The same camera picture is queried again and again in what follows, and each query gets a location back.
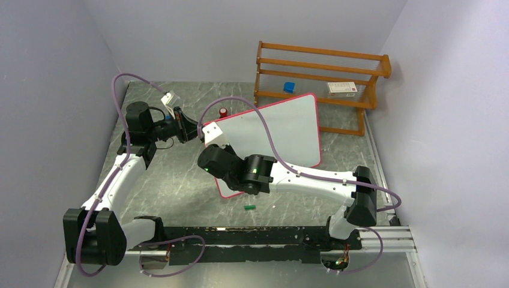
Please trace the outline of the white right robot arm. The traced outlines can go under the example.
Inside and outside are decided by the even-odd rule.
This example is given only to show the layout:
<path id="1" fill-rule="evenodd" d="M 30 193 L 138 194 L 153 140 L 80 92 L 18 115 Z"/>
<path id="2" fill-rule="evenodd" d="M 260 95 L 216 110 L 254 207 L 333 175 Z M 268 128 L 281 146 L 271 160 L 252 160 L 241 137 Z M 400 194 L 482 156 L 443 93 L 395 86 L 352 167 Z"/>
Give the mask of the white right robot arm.
<path id="1" fill-rule="evenodd" d="M 365 166 L 353 172 L 332 172 L 283 163 L 267 155 L 240 158 L 233 150 L 215 144 L 201 152 L 197 165 L 232 191 L 308 193 L 337 202 L 339 210 L 324 232 L 330 248 L 339 248 L 355 228 L 377 224 L 375 180 Z"/>

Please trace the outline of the pink framed whiteboard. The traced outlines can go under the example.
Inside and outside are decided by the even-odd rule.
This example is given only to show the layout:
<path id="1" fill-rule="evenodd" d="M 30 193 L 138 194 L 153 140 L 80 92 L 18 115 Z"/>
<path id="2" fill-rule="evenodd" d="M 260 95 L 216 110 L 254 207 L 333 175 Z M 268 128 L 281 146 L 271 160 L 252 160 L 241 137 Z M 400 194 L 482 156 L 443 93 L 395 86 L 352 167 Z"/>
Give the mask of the pink framed whiteboard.
<path id="1" fill-rule="evenodd" d="M 318 107 L 313 94 L 267 104 L 215 121 L 226 135 L 231 149 L 240 158 L 267 155 L 301 167 L 321 163 Z M 232 191 L 215 178 L 219 193 L 230 198 L 243 192 Z"/>

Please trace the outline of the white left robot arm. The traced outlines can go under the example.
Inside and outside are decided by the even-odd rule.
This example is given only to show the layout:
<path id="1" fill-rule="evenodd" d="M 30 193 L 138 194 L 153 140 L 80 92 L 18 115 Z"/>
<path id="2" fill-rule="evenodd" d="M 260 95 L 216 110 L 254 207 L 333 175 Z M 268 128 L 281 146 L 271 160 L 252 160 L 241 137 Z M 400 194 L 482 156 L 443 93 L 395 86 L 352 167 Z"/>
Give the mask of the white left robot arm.
<path id="1" fill-rule="evenodd" d="M 178 139 L 186 143 L 197 138 L 197 122 L 180 107 L 173 108 L 173 116 L 159 121 L 153 120 L 151 109 L 146 102 L 136 101 L 121 112 L 124 133 L 110 172 L 80 208 L 70 208 L 64 214 L 65 251 L 70 263 L 116 266 L 127 250 L 138 245 L 153 250 L 164 246 L 166 232 L 160 217 L 138 216 L 120 224 L 115 213 L 151 164 L 157 142 Z"/>

